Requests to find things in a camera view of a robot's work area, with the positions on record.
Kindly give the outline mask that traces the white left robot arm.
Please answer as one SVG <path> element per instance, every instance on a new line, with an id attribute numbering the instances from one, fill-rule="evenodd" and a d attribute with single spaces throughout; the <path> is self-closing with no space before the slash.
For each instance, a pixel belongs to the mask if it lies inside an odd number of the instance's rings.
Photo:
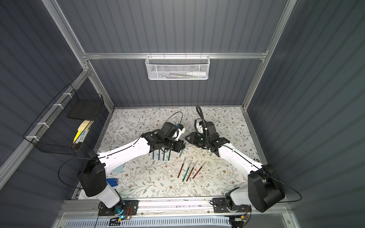
<path id="1" fill-rule="evenodd" d="M 161 129 L 143 133 L 138 139 L 114 150 L 84 160 L 78 179 L 88 197 L 96 197 L 108 209 L 123 207 L 123 200 L 107 182 L 106 174 L 137 157 L 166 149 L 179 153 L 185 148 L 180 139 L 185 132 L 182 124 L 165 122 Z"/>

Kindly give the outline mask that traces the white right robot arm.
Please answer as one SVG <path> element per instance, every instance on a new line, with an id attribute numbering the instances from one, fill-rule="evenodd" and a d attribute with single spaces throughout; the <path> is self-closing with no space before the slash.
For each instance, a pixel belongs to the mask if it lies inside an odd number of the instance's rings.
<path id="1" fill-rule="evenodd" d="M 195 120 L 195 131 L 185 139 L 192 145 L 208 150 L 229 162 L 247 180 L 244 187 L 236 187 L 225 194 L 225 205 L 229 211 L 237 211 L 244 205 L 252 205 L 257 211 L 267 209 L 285 198 L 282 183 L 275 168 L 263 165 L 241 153 L 224 137 L 219 137 L 213 122 Z"/>

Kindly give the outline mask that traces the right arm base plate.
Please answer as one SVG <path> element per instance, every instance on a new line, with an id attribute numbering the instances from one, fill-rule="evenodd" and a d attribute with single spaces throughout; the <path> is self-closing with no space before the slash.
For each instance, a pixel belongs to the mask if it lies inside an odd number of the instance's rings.
<path id="1" fill-rule="evenodd" d="M 236 205 L 232 200 L 225 197 L 212 198 L 210 204 L 213 206 L 215 213 L 243 213 L 252 212 L 251 205 Z"/>

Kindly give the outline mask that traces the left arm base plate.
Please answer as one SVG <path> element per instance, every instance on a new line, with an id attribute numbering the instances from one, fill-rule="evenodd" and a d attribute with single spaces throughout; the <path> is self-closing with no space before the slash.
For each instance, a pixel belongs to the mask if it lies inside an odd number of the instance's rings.
<path id="1" fill-rule="evenodd" d="M 138 205 L 138 200 L 124 200 L 112 208 L 108 208 L 103 202 L 100 202 L 98 216 L 134 216 L 137 214 Z"/>

